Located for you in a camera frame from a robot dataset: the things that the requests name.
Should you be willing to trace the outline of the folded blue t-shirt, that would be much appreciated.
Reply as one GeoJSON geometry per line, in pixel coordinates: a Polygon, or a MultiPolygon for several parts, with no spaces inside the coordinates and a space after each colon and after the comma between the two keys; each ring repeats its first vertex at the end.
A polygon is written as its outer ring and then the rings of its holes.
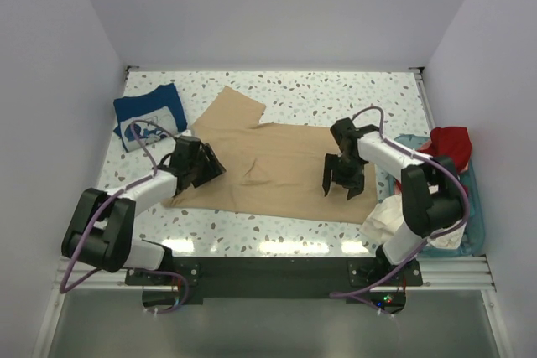
{"type": "Polygon", "coordinates": [[[155,123],[134,124],[134,132],[144,144],[160,141],[187,129],[187,121],[178,91],[173,83],[158,86],[141,96],[125,96],[113,101],[117,126],[114,133],[120,137],[123,149],[132,152],[140,148],[130,129],[135,120],[155,123]]]}

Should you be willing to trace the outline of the clear blue plastic bin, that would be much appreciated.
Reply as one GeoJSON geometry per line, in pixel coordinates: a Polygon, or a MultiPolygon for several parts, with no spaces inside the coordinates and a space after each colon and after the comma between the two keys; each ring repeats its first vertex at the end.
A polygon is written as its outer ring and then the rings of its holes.
{"type": "MultiPolygon", "coordinates": [[[[417,136],[414,134],[401,134],[394,139],[396,142],[403,144],[405,147],[418,149],[424,146],[429,140],[427,137],[417,136]]],[[[455,249],[440,248],[428,244],[421,251],[423,257],[466,257],[474,256],[481,253],[485,241],[486,232],[483,223],[481,202],[479,198],[477,181],[475,178],[472,161],[468,163],[467,170],[460,173],[461,184],[466,188],[471,207],[470,215],[467,220],[464,231],[462,232],[461,242],[455,249]]],[[[395,179],[387,175],[387,195],[392,196],[396,193],[395,179]]]]}

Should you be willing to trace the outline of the beige t-shirt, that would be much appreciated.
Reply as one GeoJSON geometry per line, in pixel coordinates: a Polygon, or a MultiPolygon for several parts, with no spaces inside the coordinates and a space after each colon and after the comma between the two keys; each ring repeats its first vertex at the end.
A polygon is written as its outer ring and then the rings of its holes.
{"type": "Polygon", "coordinates": [[[329,128],[262,123],[264,104],[225,87],[192,126],[225,173],[164,200],[167,208],[224,210],[313,221],[360,224],[378,203],[375,168],[364,191],[322,189],[325,156],[339,149],[329,128]]]}

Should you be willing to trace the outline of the white t-shirt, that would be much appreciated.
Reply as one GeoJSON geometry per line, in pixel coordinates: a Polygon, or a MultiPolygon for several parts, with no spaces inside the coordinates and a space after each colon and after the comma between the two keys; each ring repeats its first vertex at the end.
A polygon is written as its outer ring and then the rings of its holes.
{"type": "MultiPolygon", "coordinates": [[[[362,223],[360,232],[380,245],[391,239],[403,223],[402,197],[391,195],[376,205],[362,223]]],[[[455,250],[461,245],[465,229],[466,226],[461,226],[448,235],[429,241],[429,244],[437,249],[455,250]]]]}

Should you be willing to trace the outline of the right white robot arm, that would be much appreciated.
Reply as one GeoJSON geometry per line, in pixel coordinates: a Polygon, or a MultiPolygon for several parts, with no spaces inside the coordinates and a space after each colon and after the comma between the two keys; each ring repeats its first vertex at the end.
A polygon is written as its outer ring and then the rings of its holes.
{"type": "Polygon", "coordinates": [[[325,156],[324,195],[334,184],[347,190],[348,200],[360,195],[369,163],[381,166],[400,183],[403,224],[378,247],[366,275],[367,289],[394,284],[427,241],[466,223],[470,213],[467,192],[447,156],[418,153],[385,137],[380,127],[356,127],[350,118],[336,121],[330,132],[339,153],[325,156]]]}

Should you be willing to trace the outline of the red t-shirt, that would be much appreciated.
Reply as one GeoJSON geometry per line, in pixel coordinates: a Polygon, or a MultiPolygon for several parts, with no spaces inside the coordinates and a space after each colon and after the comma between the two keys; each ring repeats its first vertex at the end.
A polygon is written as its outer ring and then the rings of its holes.
{"type": "Polygon", "coordinates": [[[435,127],[429,140],[418,151],[433,157],[447,156],[458,173],[468,169],[472,156],[472,142],[466,127],[435,127]]]}

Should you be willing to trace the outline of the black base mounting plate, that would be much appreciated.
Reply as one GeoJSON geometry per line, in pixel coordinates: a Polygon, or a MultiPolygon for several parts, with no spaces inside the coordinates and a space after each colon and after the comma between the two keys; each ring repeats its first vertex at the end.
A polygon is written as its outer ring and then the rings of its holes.
{"type": "Polygon", "coordinates": [[[125,284],[143,288],[145,307],[209,298],[327,299],[374,282],[372,257],[175,257],[169,274],[130,269],[125,284]]]}

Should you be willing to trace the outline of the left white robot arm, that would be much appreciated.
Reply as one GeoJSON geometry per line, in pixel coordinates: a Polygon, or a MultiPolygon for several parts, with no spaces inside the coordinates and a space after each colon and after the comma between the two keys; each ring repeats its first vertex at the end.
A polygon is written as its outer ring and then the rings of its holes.
{"type": "Polygon", "coordinates": [[[150,174],[116,189],[84,190],[61,243],[70,259],[60,283],[67,293],[91,275],[121,269],[143,271],[155,284],[175,274],[171,250],[133,238],[135,219],[165,199],[198,188],[226,172],[211,146],[197,137],[175,139],[172,153],[154,162],[150,174]]]}

